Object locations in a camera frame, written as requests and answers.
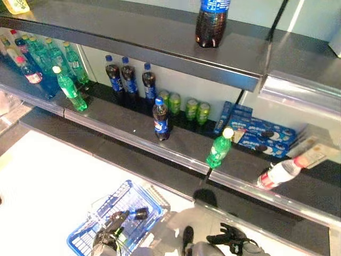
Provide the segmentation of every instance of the blue bottle cap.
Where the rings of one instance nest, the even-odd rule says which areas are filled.
[[[112,56],[111,55],[106,55],[105,56],[106,61],[112,61]]]
[[[144,64],[144,69],[145,69],[145,70],[150,70],[150,63],[148,63],[148,62],[145,63],[145,64]]]
[[[161,105],[163,105],[163,104],[164,104],[163,98],[157,97],[156,100],[155,100],[155,104],[156,104],[156,106],[161,106]]]
[[[123,64],[129,63],[129,58],[128,57],[123,57],[122,58],[122,62],[123,62]]]

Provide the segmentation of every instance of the green can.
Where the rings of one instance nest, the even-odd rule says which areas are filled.
[[[173,115],[180,113],[181,97],[177,93],[172,93],[169,98],[169,108]]]
[[[196,114],[197,114],[197,110],[198,110],[198,105],[199,105],[199,102],[194,98],[189,99],[187,101],[187,104],[186,104],[186,118],[187,118],[187,120],[192,121],[195,119]]]
[[[203,125],[206,123],[208,119],[210,111],[210,105],[207,102],[202,102],[199,105],[198,111],[197,111],[197,122],[200,125]]]
[[[162,90],[159,93],[159,97],[163,98],[164,100],[164,104],[167,106],[167,108],[169,109],[169,92],[166,90]]]

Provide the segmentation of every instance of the white bottle cap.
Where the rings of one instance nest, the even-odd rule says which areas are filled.
[[[226,139],[231,139],[233,135],[234,135],[234,131],[229,127],[225,128],[225,130],[223,131],[223,136]]]
[[[54,67],[52,68],[52,70],[53,70],[53,72],[55,72],[56,74],[59,74],[60,72],[62,72],[62,70],[61,70],[60,67],[58,67],[58,66],[54,66]]]

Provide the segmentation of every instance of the blue box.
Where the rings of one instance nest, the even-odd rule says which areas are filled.
[[[244,133],[238,144],[278,158],[285,157],[289,151],[289,146],[286,144],[279,143],[265,137],[259,137],[249,132]]]

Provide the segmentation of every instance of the red bottle label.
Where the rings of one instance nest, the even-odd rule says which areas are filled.
[[[32,75],[28,75],[26,76],[26,78],[31,84],[40,83],[40,81],[43,79],[41,73],[39,72],[36,72]]]

